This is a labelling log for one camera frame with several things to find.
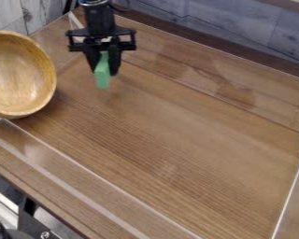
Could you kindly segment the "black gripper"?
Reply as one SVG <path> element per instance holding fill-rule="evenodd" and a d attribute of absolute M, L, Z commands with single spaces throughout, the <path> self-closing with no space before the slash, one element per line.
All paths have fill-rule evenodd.
<path fill-rule="evenodd" d="M 71 51 L 84 50 L 91 71 L 99 64 L 100 50 L 108 50 L 110 72 L 115 76 L 122 66 L 122 50 L 138 47 L 137 31 L 117 24 L 115 11 L 121 9 L 111 3 L 80 3 L 80 7 L 84 9 L 86 28 L 66 32 L 68 48 Z"/>

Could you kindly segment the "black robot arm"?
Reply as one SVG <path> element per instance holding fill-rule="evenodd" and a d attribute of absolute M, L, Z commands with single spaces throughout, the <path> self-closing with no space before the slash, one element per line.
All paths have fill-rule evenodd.
<path fill-rule="evenodd" d="M 96 69 L 102 62 L 102 54 L 108 54 L 110 75 L 119 74 L 122 53 L 138 49 L 137 30 L 117 24 L 115 7 L 111 0 L 79 0 L 84 8 L 86 27 L 68 30 L 68 50 L 82 52 L 90 68 Z"/>

